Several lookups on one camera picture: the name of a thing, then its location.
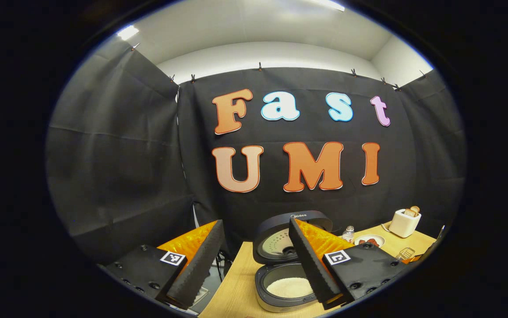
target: white plate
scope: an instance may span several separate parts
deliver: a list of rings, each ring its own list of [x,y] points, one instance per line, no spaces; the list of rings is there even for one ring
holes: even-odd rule
[[[382,247],[382,246],[383,246],[383,244],[385,244],[385,239],[384,239],[383,237],[381,237],[381,236],[379,236],[379,235],[375,235],[375,234],[368,234],[368,235],[362,235],[361,237],[356,238],[356,239],[354,240],[354,245],[358,245],[358,242],[359,242],[359,240],[361,240],[361,239],[365,240],[366,242],[367,242],[367,240],[369,240],[369,239],[374,239],[374,240],[375,240],[375,242],[377,242],[377,244],[379,244],[379,247]]]

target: rice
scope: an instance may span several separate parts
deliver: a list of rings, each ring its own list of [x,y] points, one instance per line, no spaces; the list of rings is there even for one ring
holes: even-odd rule
[[[306,278],[290,277],[272,282],[267,291],[278,297],[298,298],[312,294],[312,288]]]

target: white ceiling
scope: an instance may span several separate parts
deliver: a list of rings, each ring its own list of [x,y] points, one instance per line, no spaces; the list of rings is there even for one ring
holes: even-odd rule
[[[391,33],[371,20],[311,0],[182,0],[133,24],[128,39],[154,64],[240,42],[296,42],[372,60]]]

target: water bottle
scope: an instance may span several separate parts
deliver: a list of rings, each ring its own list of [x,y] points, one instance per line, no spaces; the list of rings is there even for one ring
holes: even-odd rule
[[[354,244],[354,227],[348,226],[344,233],[342,233],[342,239]]]

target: light blue letter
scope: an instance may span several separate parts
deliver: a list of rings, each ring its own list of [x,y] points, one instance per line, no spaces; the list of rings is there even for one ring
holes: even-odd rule
[[[326,103],[332,107],[328,110],[328,114],[334,121],[350,121],[354,116],[354,111],[350,107],[352,101],[346,94],[328,93]]]
[[[276,121],[281,118],[286,121],[294,121],[301,114],[295,107],[295,97],[288,92],[273,92],[263,97],[266,103],[262,107],[262,117],[268,121]]]

